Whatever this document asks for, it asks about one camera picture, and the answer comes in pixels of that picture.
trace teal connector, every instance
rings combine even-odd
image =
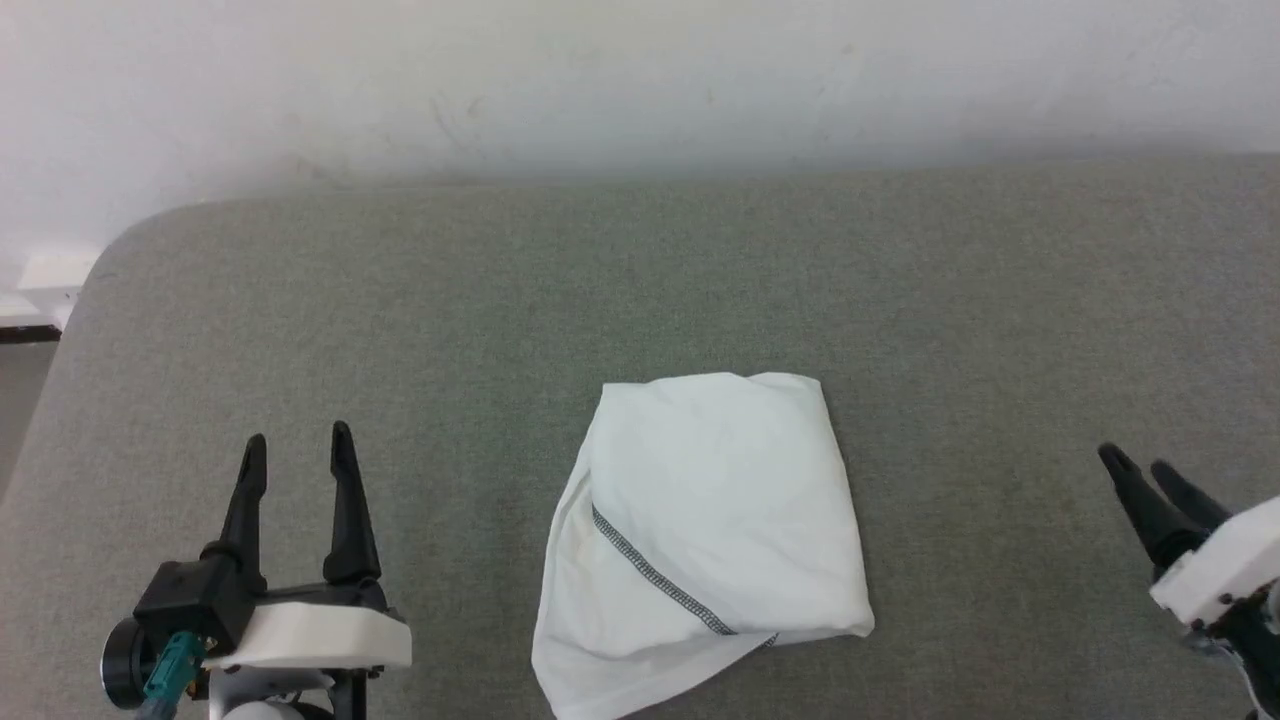
[[[142,688],[143,694],[164,705],[177,707],[182,692],[200,674],[205,661],[205,642],[195,633],[174,633],[160,653],[156,669]]]

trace gray fabric surface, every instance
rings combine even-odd
[[[1280,159],[206,205],[95,268],[0,507],[5,717],[106,717],[101,641],[266,433],[264,571],[319,578],[356,437],[416,662],[371,717],[544,716],[556,500],[600,384],[823,382],[877,630],[646,717],[1239,717],[1094,447],[1276,495]]]

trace robotic arm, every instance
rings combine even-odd
[[[1231,515],[1157,461],[1151,474],[1166,501],[1115,445],[1098,456],[1155,566],[1152,600],[1187,626],[1187,644],[1240,669],[1251,717],[1280,720],[1280,497]]]
[[[169,561],[102,650],[102,689],[137,717],[168,720],[182,694],[210,720],[365,720],[367,682],[412,662],[412,633],[387,602],[356,446],[333,425],[333,543],[323,583],[269,589],[259,570],[266,439],[253,436],[221,536]],[[301,702],[323,689],[332,710]],[[293,694],[293,700],[285,700]]]

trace white wall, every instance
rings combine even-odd
[[[228,196],[1280,150],[1276,0],[0,0],[0,292]]]

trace white fabric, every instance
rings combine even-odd
[[[593,505],[641,562],[737,634],[718,634],[646,578]],[[604,386],[552,520],[534,629],[534,670],[557,717],[634,712],[774,635],[873,626],[817,380],[719,373]]]

